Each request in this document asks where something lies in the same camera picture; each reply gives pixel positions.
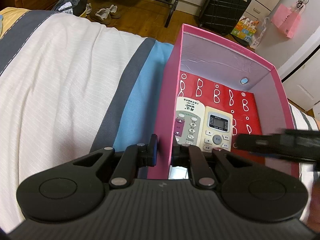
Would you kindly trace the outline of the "cream remote with screen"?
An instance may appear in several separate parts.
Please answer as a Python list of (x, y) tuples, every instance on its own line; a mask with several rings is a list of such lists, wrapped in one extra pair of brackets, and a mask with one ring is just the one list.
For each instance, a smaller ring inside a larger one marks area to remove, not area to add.
[(211, 152), (213, 148), (231, 150), (233, 116), (206, 106), (199, 148)]

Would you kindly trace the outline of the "white grey-panel remote control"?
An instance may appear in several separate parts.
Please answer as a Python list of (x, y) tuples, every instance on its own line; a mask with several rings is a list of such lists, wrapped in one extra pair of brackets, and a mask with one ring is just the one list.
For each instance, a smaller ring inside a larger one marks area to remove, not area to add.
[(205, 106), (199, 100), (177, 98), (174, 136), (178, 144), (200, 145), (204, 114)]

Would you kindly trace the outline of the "pink cardboard box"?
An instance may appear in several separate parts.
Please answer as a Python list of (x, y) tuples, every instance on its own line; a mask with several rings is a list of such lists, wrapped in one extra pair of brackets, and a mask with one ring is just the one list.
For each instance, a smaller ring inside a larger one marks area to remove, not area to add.
[(263, 134), (294, 128), (275, 66), (231, 40), (183, 24), (163, 72), (154, 130), (159, 139), (157, 164), (149, 169), (149, 179), (169, 175), (180, 71), (253, 93)]

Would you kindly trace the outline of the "red glasses-pattern card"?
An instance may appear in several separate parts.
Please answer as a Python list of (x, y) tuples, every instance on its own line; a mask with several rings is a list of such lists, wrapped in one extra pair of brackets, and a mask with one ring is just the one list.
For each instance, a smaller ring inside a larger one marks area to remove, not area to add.
[(261, 126), (255, 98), (252, 93), (231, 89), (220, 83), (203, 77), (180, 73), (178, 95), (199, 100), (204, 106), (209, 106), (233, 116), (231, 150), (237, 155), (256, 163), (264, 164), (263, 157), (255, 157), (248, 152), (239, 150), (235, 140), (239, 134), (261, 135)]

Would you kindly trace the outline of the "white door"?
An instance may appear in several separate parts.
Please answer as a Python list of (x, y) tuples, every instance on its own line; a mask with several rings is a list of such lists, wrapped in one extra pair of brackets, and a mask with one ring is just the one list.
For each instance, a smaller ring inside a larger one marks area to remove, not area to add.
[(286, 96), (308, 111), (319, 103), (319, 29), (279, 69)]

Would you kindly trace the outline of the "striped bed sheet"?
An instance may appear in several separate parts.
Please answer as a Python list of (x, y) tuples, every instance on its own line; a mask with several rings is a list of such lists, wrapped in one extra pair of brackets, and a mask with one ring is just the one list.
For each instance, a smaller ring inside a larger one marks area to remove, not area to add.
[[(71, 14), (1, 15), (1, 229), (10, 232), (24, 220), (16, 190), (29, 176), (150, 139), (174, 44)], [(319, 129), (289, 108), (295, 129)]]

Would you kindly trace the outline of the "pink paper bag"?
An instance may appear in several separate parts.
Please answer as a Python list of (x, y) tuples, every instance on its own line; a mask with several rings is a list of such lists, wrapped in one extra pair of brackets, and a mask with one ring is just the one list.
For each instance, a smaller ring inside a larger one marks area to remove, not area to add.
[(293, 38), (308, 2), (309, 0), (298, 0), (291, 7), (280, 4), (272, 16), (271, 23), (287, 38)]

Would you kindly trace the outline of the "colourful gift bag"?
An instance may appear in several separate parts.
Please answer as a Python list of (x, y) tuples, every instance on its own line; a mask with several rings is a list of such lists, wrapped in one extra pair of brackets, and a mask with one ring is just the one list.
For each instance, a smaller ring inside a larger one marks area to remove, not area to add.
[(256, 33), (258, 24), (259, 21), (250, 20), (248, 17), (242, 16), (231, 31), (231, 35), (237, 42), (246, 47)]

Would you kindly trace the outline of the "black suitcase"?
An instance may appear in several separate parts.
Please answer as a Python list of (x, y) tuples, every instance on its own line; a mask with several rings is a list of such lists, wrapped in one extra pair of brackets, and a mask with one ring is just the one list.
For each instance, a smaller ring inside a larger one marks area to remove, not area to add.
[(252, 0), (205, 0), (200, 14), (200, 28), (222, 36), (230, 34)]

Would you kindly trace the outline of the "black plastic bag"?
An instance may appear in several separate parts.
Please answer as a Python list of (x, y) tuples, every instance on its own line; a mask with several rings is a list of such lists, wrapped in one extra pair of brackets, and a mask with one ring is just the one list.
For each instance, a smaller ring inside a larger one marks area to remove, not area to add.
[(78, 17), (85, 17), (87, 11), (87, 0), (59, 0), (56, 5), (53, 6), (52, 11), (64, 12)]

